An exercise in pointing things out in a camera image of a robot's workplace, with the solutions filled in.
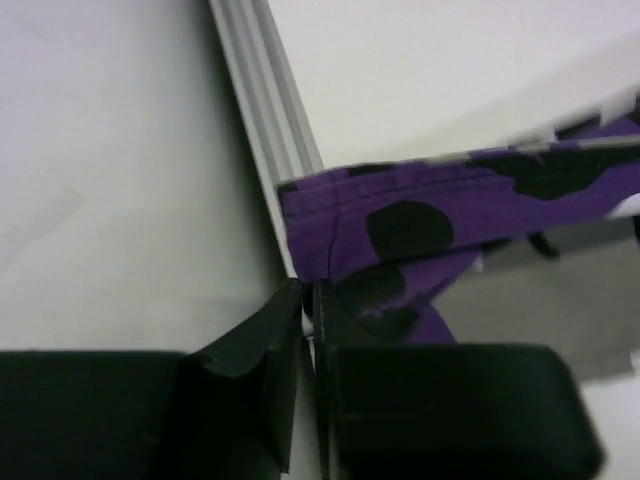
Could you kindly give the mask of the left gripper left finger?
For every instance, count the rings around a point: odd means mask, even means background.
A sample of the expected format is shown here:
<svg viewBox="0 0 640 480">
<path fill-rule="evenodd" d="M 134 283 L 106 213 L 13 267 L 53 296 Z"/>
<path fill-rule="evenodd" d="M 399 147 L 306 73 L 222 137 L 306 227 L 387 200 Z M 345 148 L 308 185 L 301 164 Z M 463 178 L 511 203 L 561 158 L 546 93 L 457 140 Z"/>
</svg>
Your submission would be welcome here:
<svg viewBox="0 0 640 480">
<path fill-rule="evenodd" d="M 303 286 L 199 351 L 6 351 L 5 479 L 277 479 L 290 467 Z"/>
</svg>

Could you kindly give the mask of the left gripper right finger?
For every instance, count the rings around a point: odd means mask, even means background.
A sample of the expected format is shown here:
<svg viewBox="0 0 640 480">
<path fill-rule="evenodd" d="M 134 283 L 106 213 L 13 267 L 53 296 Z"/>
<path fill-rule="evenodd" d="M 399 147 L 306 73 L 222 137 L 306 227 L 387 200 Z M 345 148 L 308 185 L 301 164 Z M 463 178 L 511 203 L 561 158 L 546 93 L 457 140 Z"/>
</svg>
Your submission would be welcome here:
<svg viewBox="0 0 640 480">
<path fill-rule="evenodd" d="M 605 451 L 566 363 L 527 344 L 393 343 L 310 294 L 326 479 L 593 479 Z"/>
</svg>

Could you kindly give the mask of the purple camouflage trousers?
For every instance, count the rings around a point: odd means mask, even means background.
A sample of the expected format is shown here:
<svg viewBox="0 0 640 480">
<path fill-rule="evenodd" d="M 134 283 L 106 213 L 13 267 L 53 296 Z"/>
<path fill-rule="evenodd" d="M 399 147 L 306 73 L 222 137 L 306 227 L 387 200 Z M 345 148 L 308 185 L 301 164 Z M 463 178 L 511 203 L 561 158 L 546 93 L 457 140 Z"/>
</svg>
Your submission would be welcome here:
<svg viewBox="0 0 640 480">
<path fill-rule="evenodd" d="M 279 187 L 289 252 L 376 336 L 524 341 L 592 381 L 639 350 L 639 102 L 498 148 Z"/>
</svg>

